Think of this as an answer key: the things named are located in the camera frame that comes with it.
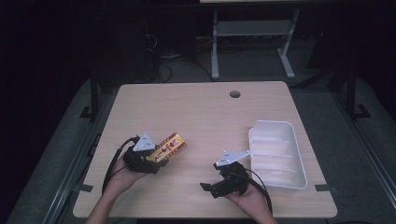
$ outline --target floor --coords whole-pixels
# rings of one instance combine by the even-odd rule
[[[277,57],[276,48],[281,40],[263,42],[260,46],[223,49],[219,53],[220,79],[217,81],[278,80],[292,87],[319,72],[306,68],[315,40],[291,43],[288,56],[295,79],[285,76]],[[209,74],[209,49],[200,51],[195,62],[181,56],[164,60],[159,69],[161,79],[154,82],[168,78],[169,83],[213,81]],[[396,157],[396,123],[376,100],[370,86],[359,78],[356,105],[364,105],[371,117],[351,121],[344,109],[346,90],[329,91],[326,86],[330,78],[328,75],[304,89],[290,88],[290,92],[324,177],[332,188],[338,214],[327,219],[282,218],[278,222],[396,223],[396,204],[376,171],[378,165],[373,163],[373,155],[376,155],[391,179],[395,179],[396,164],[392,160]],[[117,89],[111,93],[100,92],[99,96],[96,120],[81,118],[82,110],[91,103],[89,80],[81,86],[7,223],[83,223],[84,219],[72,214],[74,202]],[[207,222],[196,220],[196,223]],[[136,220],[113,217],[109,223],[136,223]]]

